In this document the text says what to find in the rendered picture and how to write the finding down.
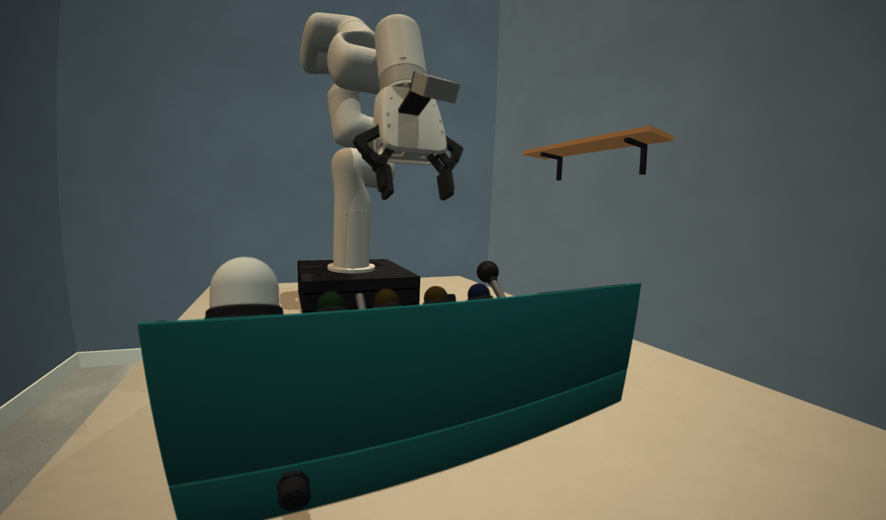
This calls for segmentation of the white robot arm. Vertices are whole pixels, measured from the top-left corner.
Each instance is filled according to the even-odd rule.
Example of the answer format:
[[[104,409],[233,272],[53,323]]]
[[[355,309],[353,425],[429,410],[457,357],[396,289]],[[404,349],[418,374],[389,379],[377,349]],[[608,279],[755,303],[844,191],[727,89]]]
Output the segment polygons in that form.
[[[376,173],[353,144],[355,136],[373,128],[373,118],[362,114],[359,92],[377,95],[397,80],[410,79],[399,113],[418,116],[432,99],[456,103],[460,85],[429,77],[420,28],[406,14],[390,14],[371,32],[357,17],[316,12],[304,27],[300,61],[305,72],[330,74],[336,83],[327,95],[331,132],[337,144],[351,147],[331,159],[334,264],[327,269],[346,274],[374,271],[375,264],[369,263],[371,203],[365,187],[378,188]]]

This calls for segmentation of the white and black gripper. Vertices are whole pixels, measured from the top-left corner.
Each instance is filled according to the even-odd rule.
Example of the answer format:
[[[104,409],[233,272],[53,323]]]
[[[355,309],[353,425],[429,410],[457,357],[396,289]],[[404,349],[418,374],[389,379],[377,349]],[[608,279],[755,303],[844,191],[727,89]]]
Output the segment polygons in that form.
[[[388,163],[395,162],[433,165],[440,173],[437,175],[439,197],[445,201],[455,194],[452,169],[456,167],[464,149],[446,136],[436,99],[430,100],[418,116],[399,113],[410,85],[410,79],[397,80],[378,92],[374,103],[373,128],[357,135],[353,144],[376,173],[382,200],[394,193],[392,167]],[[369,146],[372,140],[374,150]],[[450,158],[447,157],[447,150],[451,152]]]

